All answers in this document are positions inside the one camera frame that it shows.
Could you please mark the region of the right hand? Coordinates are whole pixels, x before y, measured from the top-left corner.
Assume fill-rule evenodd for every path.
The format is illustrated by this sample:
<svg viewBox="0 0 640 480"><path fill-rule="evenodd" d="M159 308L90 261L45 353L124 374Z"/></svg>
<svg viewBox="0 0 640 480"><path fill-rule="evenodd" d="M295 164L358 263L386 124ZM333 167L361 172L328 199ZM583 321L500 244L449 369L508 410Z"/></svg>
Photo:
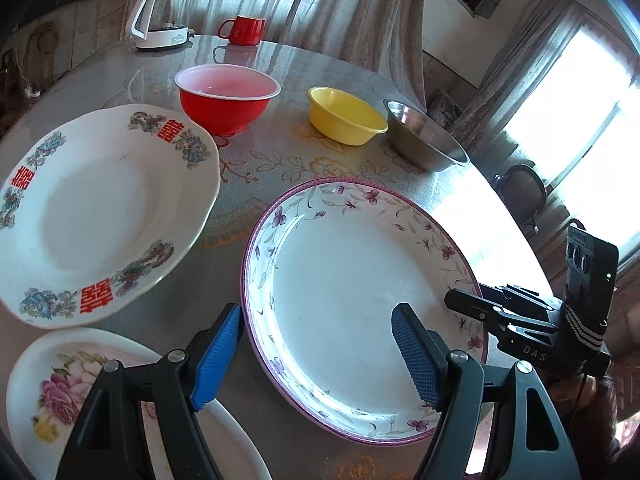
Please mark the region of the right hand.
<svg viewBox="0 0 640 480"><path fill-rule="evenodd" d="M625 445L615 437L616 394L612 378L597 382L591 401L565 426L582 478L630 478L639 473L639 430Z"/></svg>

